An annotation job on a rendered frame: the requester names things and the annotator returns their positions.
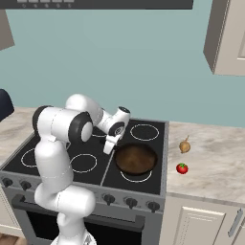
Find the brown onion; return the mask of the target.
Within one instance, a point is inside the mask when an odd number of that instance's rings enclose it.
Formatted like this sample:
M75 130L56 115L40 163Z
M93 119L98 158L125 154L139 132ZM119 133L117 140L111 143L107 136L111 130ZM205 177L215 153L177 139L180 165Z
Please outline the brown onion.
M186 138L184 141L182 141L179 144L179 149L182 154L188 153L190 151L190 143L189 143L189 138Z

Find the black stove with oven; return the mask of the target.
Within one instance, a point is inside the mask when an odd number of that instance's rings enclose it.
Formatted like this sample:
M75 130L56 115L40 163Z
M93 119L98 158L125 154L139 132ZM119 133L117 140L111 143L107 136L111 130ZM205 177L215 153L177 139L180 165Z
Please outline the black stove with oven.
M74 184L95 193L97 206L94 215L128 221L134 221L135 216L140 215L145 218L145 226L140 233L135 233L85 222L87 230L98 245L158 245L166 196L168 123L136 119L129 122L119 145L146 144L158 156L156 167L140 176L120 172L114 155L103 153L104 140L105 135L95 129L86 144L67 146L74 171ZM26 202L35 204L34 191L41 183L33 156L38 142L39 138L31 135L0 167L0 183L10 204L16 194L24 195ZM2 182L4 178L11 179L12 185L5 188ZM21 181L28 181L32 187L23 190ZM105 194L115 197L115 202L110 206L103 200ZM138 202L133 209L125 204L128 197ZM156 212L147 207L147 203L152 201L160 205ZM50 245L58 236L56 216L32 213L28 217L26 212L12 209L31 245Z

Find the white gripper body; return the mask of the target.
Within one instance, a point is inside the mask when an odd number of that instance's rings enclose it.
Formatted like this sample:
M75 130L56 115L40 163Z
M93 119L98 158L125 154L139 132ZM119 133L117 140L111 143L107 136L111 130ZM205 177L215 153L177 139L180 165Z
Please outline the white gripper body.
M111 151L113 150L114 146L118 143L118 141L121 139L121 136L107 136L105 138L105 144L104 144L104 148L103 148L103 152L105 154L110 154Z

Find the beige base cupboard door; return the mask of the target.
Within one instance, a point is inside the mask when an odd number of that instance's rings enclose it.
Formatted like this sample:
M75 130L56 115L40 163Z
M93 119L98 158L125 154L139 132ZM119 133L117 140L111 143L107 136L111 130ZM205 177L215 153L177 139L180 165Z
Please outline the beige base cupboard door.
M173 245L214 245L226 214L182 207Z

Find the brown frying pan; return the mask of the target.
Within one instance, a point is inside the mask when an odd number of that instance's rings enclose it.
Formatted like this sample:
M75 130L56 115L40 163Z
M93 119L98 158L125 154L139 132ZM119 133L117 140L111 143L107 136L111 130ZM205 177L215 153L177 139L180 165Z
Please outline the brown frying pan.
M125 144L114 153L117 168L128 175L143 175L154 169L158 162L157 153L146 144Z

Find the dark range hood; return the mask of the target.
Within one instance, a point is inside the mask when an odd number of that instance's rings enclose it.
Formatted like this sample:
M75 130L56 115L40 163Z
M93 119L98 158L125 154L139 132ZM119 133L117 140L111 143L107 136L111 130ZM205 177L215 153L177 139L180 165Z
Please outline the dark range hood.
M0 0L0 10L191 10L193 0Z

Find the beige wall cupboard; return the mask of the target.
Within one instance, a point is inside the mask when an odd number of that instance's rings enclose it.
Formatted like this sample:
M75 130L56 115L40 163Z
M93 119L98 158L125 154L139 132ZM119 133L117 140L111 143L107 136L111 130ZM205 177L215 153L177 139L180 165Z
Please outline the beige wall cupboard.
M214 75L245 76L245 0L212 0L203 53Z

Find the red tomato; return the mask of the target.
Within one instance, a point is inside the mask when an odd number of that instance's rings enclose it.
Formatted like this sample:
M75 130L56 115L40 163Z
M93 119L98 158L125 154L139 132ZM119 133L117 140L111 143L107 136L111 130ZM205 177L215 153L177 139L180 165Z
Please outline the red tomato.
M189 167L184 163L180 163L176 166L176 170L180 174L186 174L189 171Z

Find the beige base cupboard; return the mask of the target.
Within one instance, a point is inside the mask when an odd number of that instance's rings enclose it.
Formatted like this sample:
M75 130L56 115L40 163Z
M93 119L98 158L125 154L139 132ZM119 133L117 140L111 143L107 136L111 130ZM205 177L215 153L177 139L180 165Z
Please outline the beige base cupboard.
M24 238L25 235L13 213L7 196L0 187L0 233Z

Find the dark blue rounded object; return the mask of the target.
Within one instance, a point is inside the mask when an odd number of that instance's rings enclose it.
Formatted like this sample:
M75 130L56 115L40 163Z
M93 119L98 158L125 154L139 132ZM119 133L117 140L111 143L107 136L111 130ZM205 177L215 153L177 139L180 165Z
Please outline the dark blue rounded object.
M9 93L0 89L0 122L14 112L14 107Z

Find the grey-brown wall cupboard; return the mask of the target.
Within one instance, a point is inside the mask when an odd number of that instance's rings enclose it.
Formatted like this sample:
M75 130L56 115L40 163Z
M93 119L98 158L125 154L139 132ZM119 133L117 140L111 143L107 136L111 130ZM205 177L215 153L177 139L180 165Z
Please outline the grey-brown wall cupboard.
M14 45L11 26L5 10L0 10L0 51Z

